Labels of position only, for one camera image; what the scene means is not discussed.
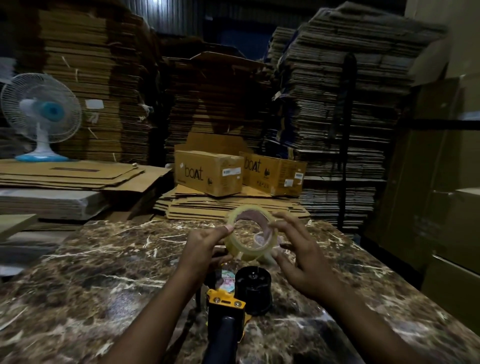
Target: tape roll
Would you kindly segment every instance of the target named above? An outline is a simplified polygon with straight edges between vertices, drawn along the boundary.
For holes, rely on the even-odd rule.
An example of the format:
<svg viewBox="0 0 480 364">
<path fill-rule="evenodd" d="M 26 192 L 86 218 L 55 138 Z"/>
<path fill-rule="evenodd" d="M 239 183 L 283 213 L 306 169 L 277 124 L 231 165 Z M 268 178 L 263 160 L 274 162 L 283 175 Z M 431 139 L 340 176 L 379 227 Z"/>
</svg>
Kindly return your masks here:
<svg viewBox="0 0 480 364">
<path fill-rule="evenodd" d="M 224 239 L 228 252 L 234 258 L 244 261 L 252 261 L 262 256 L 268 257 L 272 248 L 277 245 L 278 236 L 278 230 L 268 226 L 269 222 L 275 220 L 272 214 L 256 205 L 244 205 L 230 211 L 227 215 L 227 224 L 235 226 L 237 220 L 252 220 L 260 225 L 263 231 L 264 245 L 258 248 L 246 246 L 241 243 L 234 231 Z"/>
</svg>

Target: fan base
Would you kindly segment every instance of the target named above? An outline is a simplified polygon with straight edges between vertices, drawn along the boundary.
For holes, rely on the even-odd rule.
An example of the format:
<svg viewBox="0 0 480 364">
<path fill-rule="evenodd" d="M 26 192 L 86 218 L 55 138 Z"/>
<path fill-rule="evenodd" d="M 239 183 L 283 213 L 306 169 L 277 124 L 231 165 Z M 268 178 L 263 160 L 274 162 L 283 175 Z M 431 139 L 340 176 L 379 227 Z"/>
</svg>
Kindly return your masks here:
<svg viewBox="0 0 480 364">
<path fill-rule="evenodd" d="M 38 152 L 22 154 L 21 156 L 16 156 L 15 159 L 21 162 L 67 162 L 70 160 L 57 153 L 40 154 Z"/>
</svg>

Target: left hand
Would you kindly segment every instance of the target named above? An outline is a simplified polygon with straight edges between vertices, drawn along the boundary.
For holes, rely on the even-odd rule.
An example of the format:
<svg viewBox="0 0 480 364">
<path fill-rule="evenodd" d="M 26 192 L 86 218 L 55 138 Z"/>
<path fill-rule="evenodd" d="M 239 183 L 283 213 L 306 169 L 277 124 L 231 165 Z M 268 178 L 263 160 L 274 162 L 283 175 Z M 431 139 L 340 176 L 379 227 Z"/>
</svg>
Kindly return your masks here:
<svg viewBox="0 0 480 364">
<path fill-rule="evenodd" d="M 195 289 L 202 286 L 207 272 L 233 259 L 231 255 L 224 255 L 226 249 L 215 248 L 220 240 L 230 235 L 232 231 L 233 226 L 224 225 L 212 229 L 195 229 L 188 235 L 177 265 L 177 272 L 191 280 Z"/>
</svg>

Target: marble table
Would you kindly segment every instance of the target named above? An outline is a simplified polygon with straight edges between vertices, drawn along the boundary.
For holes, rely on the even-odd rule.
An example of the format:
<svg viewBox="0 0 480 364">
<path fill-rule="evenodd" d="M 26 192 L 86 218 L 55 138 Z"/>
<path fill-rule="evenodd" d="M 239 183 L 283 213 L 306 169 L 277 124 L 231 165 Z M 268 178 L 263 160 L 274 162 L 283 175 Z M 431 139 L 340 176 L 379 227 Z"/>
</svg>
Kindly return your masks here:
<svg viewBox="0 0 480 364">
<path fill-rule="evenodd" d="M 186 234 L 217 221 L 95 221 L 17 279 L 0 285 L 0 363 L 95 363 L 175 269 Z M 310 222 L 341 279 L 433 363 L 480 363 L 480 339 L 332 225 Z M 237 231 L 258 230 L 245 223 Z M 242 263 L 228 268 L 236 271 Z M 293 290 L 277 266 L 274 306 L 252 319 L 237 361 L 362 363 L 347 337 L 316 303 Z M 206 314 L 194 300 L 178 322 L 165 363 L 200 363 Z"/>
</svg>

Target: hand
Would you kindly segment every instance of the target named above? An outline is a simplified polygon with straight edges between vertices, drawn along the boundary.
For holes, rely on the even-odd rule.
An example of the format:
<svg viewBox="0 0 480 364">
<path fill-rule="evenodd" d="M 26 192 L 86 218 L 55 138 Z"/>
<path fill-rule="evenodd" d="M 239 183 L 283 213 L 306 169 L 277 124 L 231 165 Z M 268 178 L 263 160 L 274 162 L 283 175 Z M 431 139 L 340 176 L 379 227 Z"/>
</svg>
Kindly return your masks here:
<svg viewBox="0 0 480 364">
<path fill-rule="evenodd" d="M 343 284 L 333 273 L 321 248 L 298 218 L 284 212 L 275 213 L 274 216 L 282 220 L 274 221 L 270 226 L 284 232 L 291 242 L 281 246 L 296 255 L 296 264 L 293 265 L 284 253 L 272 251 L 287 281 L 301 294 L 322 306 L 327 308 L 333 305 Z"/>
<path fill-rule="evenodd" d="M 202 286 L 207 272 L 233 259 L 231 255 L 227 255 L 225 248 L 215 247 L 232 231 L 233 226 L 225 225 L 213 229 L 195 229 L 188 234 L 177 272 L 191 280 L 195 289 Z"/>
</svg>

